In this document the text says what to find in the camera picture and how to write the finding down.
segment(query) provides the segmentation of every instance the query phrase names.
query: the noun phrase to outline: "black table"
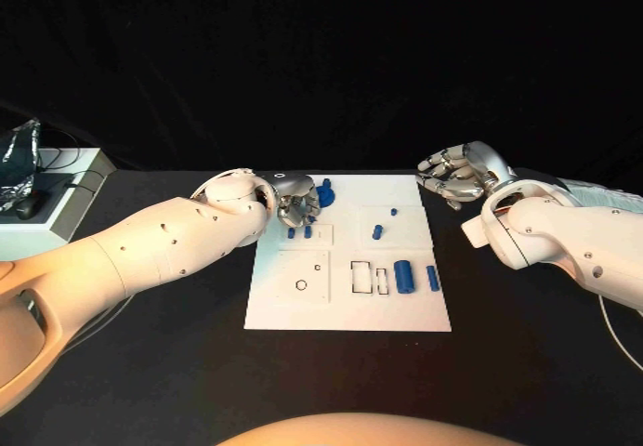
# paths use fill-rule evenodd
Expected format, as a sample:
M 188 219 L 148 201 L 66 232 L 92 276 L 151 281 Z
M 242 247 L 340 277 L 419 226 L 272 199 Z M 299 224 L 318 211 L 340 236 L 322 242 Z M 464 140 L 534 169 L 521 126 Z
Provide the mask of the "black table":
M 76 238 L 211 174 L 115 172 Z M 255 246 L 139 293 L 0 418 L 2 445 L 208 445 L 327 412 L 417 416 L 528 444 L 643 444 L 643 374 L 595 296 L 554 267 L 508 269 L 472 249 L 455 213 L 422 192 L 452 333 L 244 331 Z M 643 359 L 639 316 L 608 302 Z

